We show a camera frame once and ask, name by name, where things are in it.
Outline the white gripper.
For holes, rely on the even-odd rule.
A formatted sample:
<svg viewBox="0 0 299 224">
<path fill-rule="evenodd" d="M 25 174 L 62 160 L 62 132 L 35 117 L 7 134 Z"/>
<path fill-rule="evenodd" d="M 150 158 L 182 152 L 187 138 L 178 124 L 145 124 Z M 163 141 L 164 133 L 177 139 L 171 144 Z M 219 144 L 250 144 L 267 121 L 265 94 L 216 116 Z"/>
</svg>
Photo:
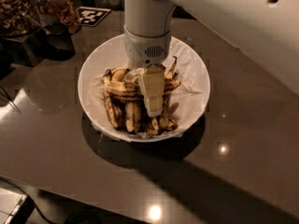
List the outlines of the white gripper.
<svg viewBox="0 0 299 224">
<path fill-rule="evenodd" d="M 124 46 L 131 68 L 146 68 L 161 64 L 168 56 L 171 34 L 158 37 L 134 35 L 124 28 Z M 144 105 L 151 118 L 162 113 L 164 95 L 164 71 L 151 67 L 138 75 L 138 84 Z"/>
</svg>

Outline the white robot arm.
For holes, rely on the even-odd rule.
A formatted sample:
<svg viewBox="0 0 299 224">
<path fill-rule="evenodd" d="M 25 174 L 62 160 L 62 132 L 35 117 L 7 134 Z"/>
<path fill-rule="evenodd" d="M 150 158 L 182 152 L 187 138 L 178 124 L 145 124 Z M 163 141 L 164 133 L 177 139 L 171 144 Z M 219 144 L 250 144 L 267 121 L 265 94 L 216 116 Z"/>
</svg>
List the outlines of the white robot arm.
<svg viewBox="0 0 299 224">
<path fill-rule="evenodd" d="M 149 67 L 166 59 L 175 7 L 299 93 L 299 0 L 124 0 L 130 65 Z"/>
</svg>

